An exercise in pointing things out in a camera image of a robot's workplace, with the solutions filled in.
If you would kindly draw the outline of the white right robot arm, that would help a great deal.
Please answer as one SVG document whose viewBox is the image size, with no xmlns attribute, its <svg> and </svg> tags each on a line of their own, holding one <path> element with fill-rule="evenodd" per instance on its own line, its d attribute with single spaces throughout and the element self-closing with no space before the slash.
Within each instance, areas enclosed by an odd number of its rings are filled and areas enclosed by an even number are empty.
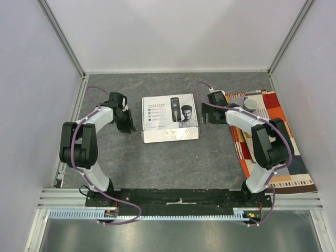
<svg viewBox="0 0 336 252">
<path fill-rule="evenodd" d="M 248 207 L 259 201 L 274 173 L 287 167 L 294 150 L 281 118 L 258 117 L 235 103 L 228 103 L 221 90 L 209 89 L 208 101 L 202 103 L 203 122 L 227 124 L 251 135 L 256 165 L 241 187 L 240 200 Z"/>
</svg>

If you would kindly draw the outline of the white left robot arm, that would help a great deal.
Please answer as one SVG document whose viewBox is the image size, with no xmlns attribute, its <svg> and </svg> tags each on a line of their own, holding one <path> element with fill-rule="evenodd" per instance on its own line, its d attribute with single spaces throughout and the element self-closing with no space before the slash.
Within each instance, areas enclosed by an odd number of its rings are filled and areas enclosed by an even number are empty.
<svg viewBox="0 0 336 252">
<path fill-rule="evenodd" d="M 59 158 L 85 179 L 92 191 L 98 192 L 97 201 L 111 206 L 115 201 L 112 181 L 98 164 L 97 133 L 107 124 L 115 124 L 121 133 L 136 131 L 127 97 L 111 92 L 109 99 L 100 103 L 87 116 L 62 125 Z"/>
</svg>

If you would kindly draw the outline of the white box with black tray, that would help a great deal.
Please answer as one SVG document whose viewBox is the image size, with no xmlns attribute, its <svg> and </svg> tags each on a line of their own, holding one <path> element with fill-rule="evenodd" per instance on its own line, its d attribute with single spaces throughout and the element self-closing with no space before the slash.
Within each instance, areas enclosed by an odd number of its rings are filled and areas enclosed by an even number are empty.
<svg viewBox="0 0 336 252">
<path fill-rule="evenodd" d="M 199 134 L 193 94 L 142 98 L 144 143 L 197 140 Z"/>
</svg>

